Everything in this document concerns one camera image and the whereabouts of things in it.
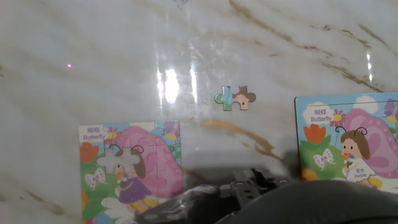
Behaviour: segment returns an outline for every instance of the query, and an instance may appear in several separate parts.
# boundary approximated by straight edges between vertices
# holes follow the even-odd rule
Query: puzzle piece
[[[215,101],[218,104],[223,104],[224,111],[231,111],[233,103],[239,103],[241,110],[249,109],[249,102],[256,100],[254,93],[248,93],[247,86],[239,86],[239,92],[232,94],[230,86],[223,86],[223,94],[217,94]]]
[[[182,192],[182,171],[175,161],[166,163],[163,168],[158,167],[157,176],[166,181],[166,186],[157,189],[159,198],[174,198]]]

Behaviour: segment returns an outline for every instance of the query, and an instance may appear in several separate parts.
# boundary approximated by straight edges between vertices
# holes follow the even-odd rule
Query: marble surface
[[[187,187],[297,177],[294,98],[398,90],[398,3],[0,1],[0,223],[81,223],[78,126],[178,119]],[[221,86],[247,85],[224,112]]]

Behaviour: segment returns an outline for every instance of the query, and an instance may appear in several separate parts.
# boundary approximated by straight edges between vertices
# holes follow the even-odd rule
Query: flower
[[[104,140],[105,145],[117,144],[119,142],[122,132],[118,131],[118,128],[113,129],[109,127],[108,138]]]
[[[350,155],[351,155],[350,153],[344,152],[344,154],[343,154],[343,160],[344,160],[344,161],[347,160],[347,159],[349,158]]]
[[[340,110],[339,112],[337,109],[335,109],[335,113],[333,115],[334,115],[333,121],[330,122],[331,127],[333,126],[338,127],[344,125],[347,114],[343,114],[343,110]]]
[[[397,122],[397,118],[395,116],[388,116],[387,120],[390,121],[391,123],[396,123]]]
[[[326,127],[319,128],[317,124],[311,124],[311,126],[304,127],[304,134],[310,143],[319,144],[326,136]]]
[[[83,142],[80,147],[80,160],[82,162],[91,163],[98,156],[99,146],[93,146],[89,142]]]
[[[88,202],[89,202],[89,200],[88,200],[87,193],[81,192],[81,206],[82,206],[83,211],[86,209]]]
[[[301,181],[306,182],[309,180],[317,180],[318,176],[314,171],[301,167]]]

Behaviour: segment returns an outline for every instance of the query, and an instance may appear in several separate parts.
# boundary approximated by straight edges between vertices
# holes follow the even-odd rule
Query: butterfly puzzle
[[[398,195],[398,92],[300,96],[295,110],[303,181]]]

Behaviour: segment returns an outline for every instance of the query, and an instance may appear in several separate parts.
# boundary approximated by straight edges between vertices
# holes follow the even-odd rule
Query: puzzle board
[[[398,93],[298,97],[295,107],[303,181],[398,194]]]
[[[180,123],[79,127],[83,223],[123,224],[180,194]]]

